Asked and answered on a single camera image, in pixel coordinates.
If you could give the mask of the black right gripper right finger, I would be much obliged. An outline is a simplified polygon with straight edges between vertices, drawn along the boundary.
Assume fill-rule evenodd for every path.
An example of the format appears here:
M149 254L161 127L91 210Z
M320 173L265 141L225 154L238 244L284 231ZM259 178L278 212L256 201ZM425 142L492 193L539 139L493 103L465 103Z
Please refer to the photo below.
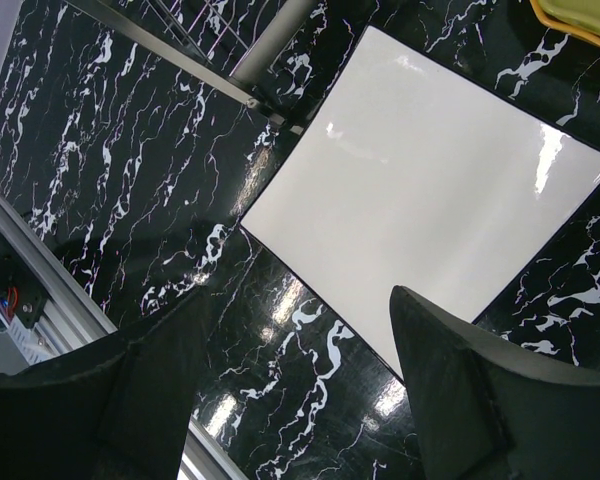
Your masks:
M600 479L600 372L396 286L390 318L428 479Z

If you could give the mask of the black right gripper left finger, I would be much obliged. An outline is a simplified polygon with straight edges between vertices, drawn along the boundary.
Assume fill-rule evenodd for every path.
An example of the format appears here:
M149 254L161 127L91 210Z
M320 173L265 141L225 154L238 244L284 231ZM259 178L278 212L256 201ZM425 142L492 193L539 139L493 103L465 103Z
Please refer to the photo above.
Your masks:
M75 351L0 374L0 479L174 479L213 329L194 292Z

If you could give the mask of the white square plate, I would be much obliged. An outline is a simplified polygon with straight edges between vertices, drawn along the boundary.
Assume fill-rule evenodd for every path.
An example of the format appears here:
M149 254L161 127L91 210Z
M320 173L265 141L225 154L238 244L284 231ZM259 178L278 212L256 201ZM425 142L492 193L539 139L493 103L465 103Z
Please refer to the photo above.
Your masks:
M599 150L369 27L241 224L398 371L395 286L471 322L599 185Z

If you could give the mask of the yellow polka dot plate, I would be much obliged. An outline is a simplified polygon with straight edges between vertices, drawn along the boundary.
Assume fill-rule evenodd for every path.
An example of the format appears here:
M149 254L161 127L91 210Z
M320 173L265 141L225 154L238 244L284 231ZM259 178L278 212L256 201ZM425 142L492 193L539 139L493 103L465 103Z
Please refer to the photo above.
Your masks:
M536 18L546 27L568 34L574 38L600 48L600 35L581 28L577 25L571 25L547 14L539 5L540 0L530 0L532 10Z

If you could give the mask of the green polka dot plate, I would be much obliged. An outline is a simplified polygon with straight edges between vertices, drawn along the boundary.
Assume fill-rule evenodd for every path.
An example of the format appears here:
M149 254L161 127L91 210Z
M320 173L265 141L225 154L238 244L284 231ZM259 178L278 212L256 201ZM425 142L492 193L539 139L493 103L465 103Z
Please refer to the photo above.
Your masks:
M549 15L600 35L600 0L540 0Z

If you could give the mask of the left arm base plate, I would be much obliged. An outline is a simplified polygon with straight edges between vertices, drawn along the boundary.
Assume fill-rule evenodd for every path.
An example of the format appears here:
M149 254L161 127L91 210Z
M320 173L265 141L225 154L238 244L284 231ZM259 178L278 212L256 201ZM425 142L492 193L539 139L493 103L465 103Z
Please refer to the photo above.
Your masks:
M0 302L7 319L27 329L40 320L49 295L32 268L0 232Z

